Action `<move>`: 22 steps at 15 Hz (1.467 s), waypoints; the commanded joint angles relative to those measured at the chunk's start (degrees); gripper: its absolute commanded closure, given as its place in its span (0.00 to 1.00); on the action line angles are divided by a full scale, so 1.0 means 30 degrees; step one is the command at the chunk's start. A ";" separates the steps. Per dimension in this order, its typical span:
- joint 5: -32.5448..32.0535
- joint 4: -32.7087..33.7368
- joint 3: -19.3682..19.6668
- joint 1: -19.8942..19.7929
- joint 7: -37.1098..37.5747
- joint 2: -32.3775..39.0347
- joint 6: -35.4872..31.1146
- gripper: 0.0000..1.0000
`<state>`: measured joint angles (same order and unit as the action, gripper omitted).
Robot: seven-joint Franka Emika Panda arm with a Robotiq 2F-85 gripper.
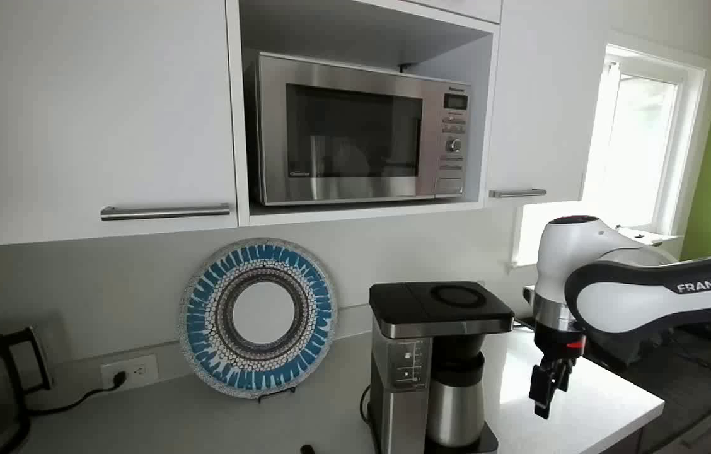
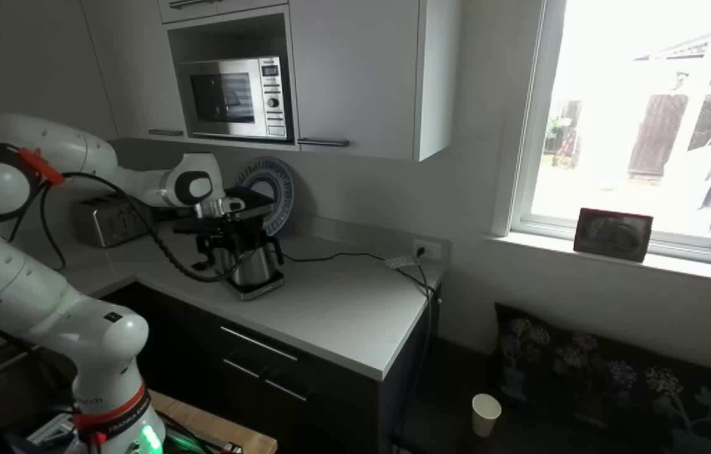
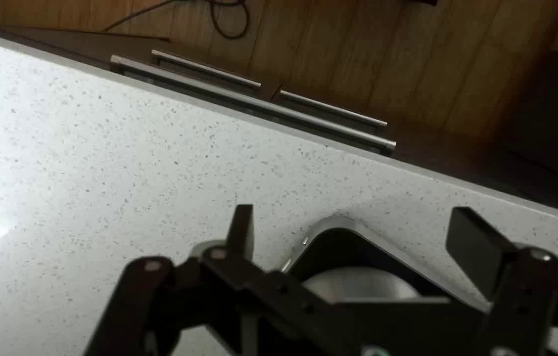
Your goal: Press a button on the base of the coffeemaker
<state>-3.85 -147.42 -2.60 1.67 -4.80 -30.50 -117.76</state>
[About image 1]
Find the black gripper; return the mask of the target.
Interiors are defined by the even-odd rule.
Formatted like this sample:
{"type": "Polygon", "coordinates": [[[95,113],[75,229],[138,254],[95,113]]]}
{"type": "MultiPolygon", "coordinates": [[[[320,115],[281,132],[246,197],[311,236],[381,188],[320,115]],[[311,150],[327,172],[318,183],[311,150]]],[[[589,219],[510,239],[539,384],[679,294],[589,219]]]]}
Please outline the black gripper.
{"type": "Polygon", "coordinates": [[[572,366],[584,351],[584,335],[538,325],[535,346],[541,351],[541,361],[531,367],[529,399],[535,413],[550,419],[553,395],[568,389],[572,366]]]}

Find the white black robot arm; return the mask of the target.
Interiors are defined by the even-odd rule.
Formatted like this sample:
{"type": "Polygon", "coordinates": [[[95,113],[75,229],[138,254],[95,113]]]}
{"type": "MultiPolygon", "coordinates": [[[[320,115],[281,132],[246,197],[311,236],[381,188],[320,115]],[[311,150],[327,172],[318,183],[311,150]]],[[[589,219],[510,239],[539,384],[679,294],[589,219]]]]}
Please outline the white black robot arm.
{"type": "Polygon", "coordinates": [[[711,323],[711,256],[679,263],[592,215],[545,224],[531,289],[535,346],[529,399],[547,419],[587,335],[625,338],[684,323],[711,323]]]}

